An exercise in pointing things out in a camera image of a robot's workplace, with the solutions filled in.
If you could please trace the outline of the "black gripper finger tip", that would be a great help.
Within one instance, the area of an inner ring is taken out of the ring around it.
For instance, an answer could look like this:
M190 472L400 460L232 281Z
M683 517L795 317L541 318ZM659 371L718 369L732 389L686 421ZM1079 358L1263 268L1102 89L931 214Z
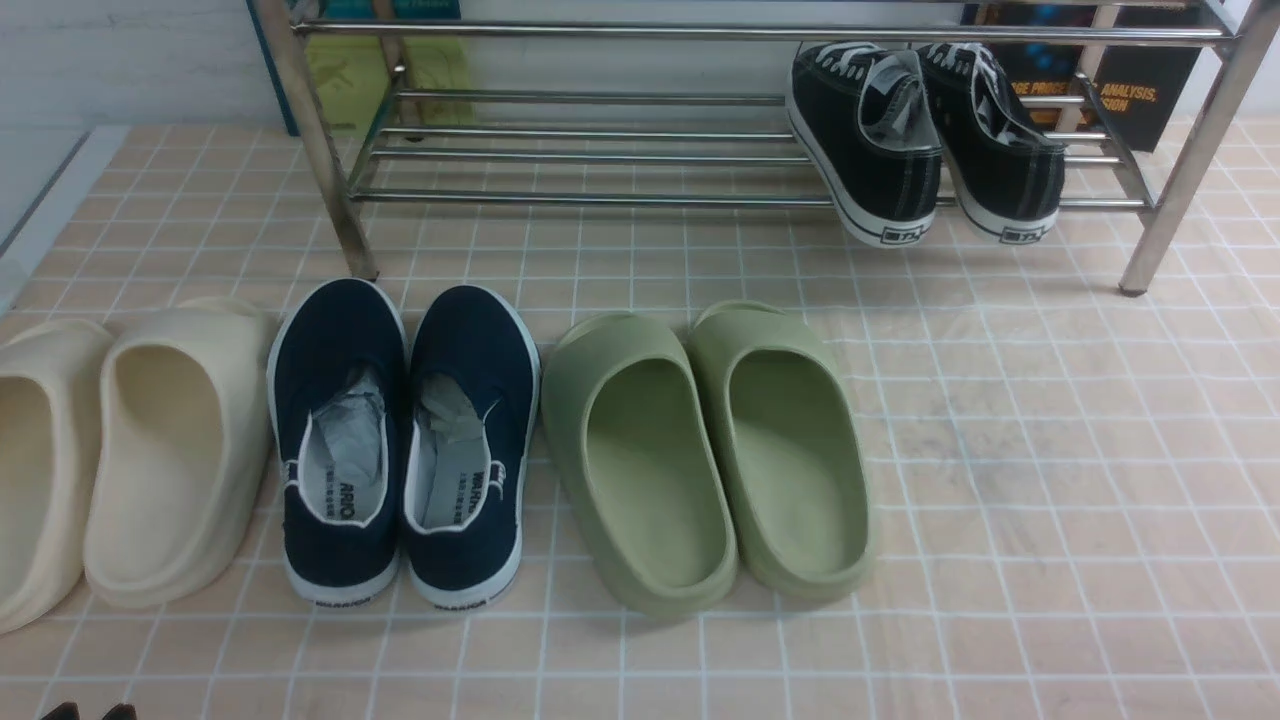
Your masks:
M61 702L50 708L41 720L79 720L81 711L77 702Z
M110 707L104 715L102 720L137 720L137 710L129 703L118 703Z

